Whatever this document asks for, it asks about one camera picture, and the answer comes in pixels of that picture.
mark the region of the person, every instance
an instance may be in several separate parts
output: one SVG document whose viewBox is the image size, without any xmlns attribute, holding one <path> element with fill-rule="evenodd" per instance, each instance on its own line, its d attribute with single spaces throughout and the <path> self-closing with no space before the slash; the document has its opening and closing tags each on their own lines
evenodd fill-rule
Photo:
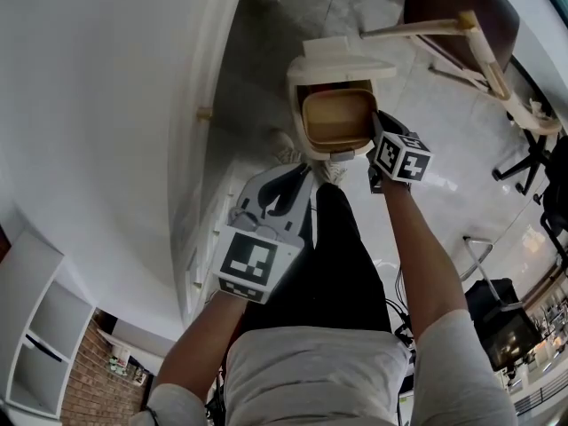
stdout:
<svg viewBox="0 0 568 426">
<path fill-rule="evenodd" d="M 281 162 L 300 160 L 285 133 L 272 141 Z M 226 361 L 229 426 L 395 423 L 409 351 L 391 333 L 383 284 L 339 187 L 345 170 L 332 162 L 313 168 L 321 183 L 315 248 L 309 207 L 306 248 L 267 304 L 217 292 L 170 350 L 148 411 L 131 425 L 205 425 L 204 402 L 239 324 Z M 416 341 L 410 424 L 516 424 L 452 261 L 406 185 L 385 178 L 383 193 Z"/>
</svg>

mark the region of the forearm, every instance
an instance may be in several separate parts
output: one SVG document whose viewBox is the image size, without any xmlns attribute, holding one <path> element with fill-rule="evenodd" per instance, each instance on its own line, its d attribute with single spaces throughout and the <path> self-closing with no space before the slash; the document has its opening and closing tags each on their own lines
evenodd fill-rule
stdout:
<svg viewBox="0 0 568 426">
<path fill-rule="evenodd" d="M 383 191 L 400 256 L 413 334 L 418 339 L 446 313 L 467 310 L 468 306 L 454 264 L 406 187 L 385 179 Z"/>
<path fill-rule="evenodd" d="M 246 306 L 245 299 L 217 292 L 171 348 L 157 384 L 182 386 L 205 402 Z"/>
</svg>

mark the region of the sneaker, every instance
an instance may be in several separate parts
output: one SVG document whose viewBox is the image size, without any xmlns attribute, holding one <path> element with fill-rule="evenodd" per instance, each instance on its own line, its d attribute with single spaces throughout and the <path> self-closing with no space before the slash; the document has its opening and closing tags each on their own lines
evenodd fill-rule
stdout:
<svg viewBox="0 0 568 426">
<path fill-rule="evenodd" d="M 272 129 L 268 133 L 268 143 L 272 155 L 280 164 L 293 164 L 302 161 L 302 153 L 294 148 L 294 142 L 283 130 Z"/>
<path fill-rule="evenodd" d="M 345 177 L 347 169 L 342 167 L 340 162 L 326 161 L 313 161 L 313 173 L 319 185 L 331 183 L 332 185 L 341 187 L 341 181 Z"/>
</svg>

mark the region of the white cabinet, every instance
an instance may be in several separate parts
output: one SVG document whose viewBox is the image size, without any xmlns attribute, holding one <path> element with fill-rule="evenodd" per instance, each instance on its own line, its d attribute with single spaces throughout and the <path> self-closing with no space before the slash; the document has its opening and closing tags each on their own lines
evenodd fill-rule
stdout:
<svg viewBox="0 0 568 426">
<path fill-rule="evenodd" d="M 0 264 L 0 395 L 59 418 L 67 379 L 93 308 L 58 282 L 64 257 L 25 231 Z"/>
</svg>

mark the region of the brick wall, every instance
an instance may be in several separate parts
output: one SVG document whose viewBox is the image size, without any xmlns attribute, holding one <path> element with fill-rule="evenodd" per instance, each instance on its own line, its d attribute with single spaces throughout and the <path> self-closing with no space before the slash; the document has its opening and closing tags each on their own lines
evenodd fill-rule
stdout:
<svg viewBox="0 0 568 426">
<path fill-rule="evenodd" d="M 111 346 L 92 319 L 71 370 L 61 422 L 64 426 L 128 424 L 140 410 L 145 385 L 137 387 L 109 371 Z"/>
</svg>

